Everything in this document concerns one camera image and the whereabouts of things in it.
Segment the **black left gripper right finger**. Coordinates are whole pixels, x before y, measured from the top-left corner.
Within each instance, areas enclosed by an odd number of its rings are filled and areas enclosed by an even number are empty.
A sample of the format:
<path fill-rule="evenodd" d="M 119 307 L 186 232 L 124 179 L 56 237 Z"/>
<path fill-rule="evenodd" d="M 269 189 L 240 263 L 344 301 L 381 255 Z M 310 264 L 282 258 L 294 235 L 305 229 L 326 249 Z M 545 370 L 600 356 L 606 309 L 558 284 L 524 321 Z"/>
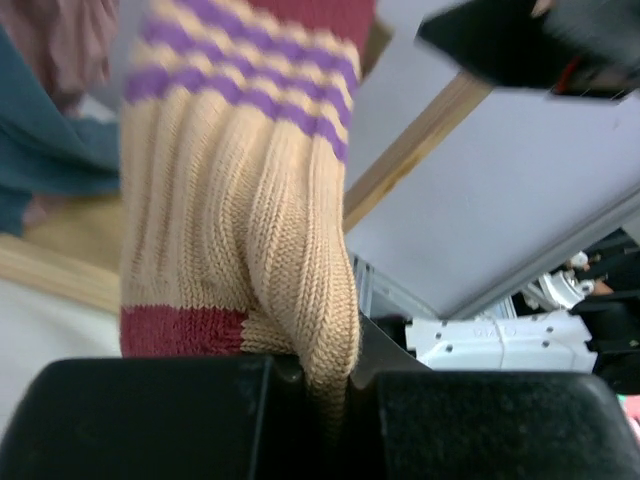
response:
<path fill-rule="evenodd" d="M 614 393 L 582 373 L 436 372 L 369 319 L 350 379 L 352 479 L 635 479 Z"/>

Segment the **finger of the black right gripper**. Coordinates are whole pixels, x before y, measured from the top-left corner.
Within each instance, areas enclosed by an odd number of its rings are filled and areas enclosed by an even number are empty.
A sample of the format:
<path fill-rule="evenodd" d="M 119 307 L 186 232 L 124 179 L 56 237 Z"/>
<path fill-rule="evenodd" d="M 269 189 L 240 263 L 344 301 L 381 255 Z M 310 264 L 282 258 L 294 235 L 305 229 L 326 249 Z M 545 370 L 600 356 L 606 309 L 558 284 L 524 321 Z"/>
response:
<path fill-rule="evenodd" d="M 417 37 L 495 87 L 611 101 L 639 88 L 636 1 L 464 1 Z"/>

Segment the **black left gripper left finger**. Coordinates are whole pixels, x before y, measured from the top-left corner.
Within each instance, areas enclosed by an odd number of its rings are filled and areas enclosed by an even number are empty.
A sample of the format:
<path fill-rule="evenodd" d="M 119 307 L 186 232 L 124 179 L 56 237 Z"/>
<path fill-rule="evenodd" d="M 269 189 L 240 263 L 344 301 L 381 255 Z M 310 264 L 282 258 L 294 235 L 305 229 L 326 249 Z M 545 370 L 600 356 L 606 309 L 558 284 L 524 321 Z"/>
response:
<path fill-rule="evenodd" d="M 296 479 L 304 386 L 266 356 L 45 367 L 1 443 L 5 479 Z"/>

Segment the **beige purple striped sock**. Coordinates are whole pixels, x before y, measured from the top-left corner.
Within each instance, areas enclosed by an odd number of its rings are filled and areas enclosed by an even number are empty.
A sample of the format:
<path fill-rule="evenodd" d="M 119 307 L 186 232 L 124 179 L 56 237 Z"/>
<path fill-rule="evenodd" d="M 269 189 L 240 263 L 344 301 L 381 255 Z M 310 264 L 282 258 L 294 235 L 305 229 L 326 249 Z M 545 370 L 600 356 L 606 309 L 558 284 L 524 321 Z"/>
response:
<path fill-rule="evenodd" d="M 330 430 L 359 354 L 343 233 L 371 1 L 153 1 L 121 117 L 120 345 L 293 354 Z"/>

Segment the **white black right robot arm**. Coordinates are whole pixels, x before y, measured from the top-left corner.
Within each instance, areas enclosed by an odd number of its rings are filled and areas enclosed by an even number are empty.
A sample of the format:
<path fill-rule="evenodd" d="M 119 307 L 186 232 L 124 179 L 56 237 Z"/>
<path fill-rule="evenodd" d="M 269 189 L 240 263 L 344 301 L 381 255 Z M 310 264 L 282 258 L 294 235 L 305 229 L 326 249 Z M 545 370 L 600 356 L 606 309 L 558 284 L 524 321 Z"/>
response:
<path fill-rule="evenodd" d="M 357 479 L 635 479 L 639 295 L 583 251 L 639 216 L 639 5 L 429 1 L 365 83 L 345 228 Z"/>

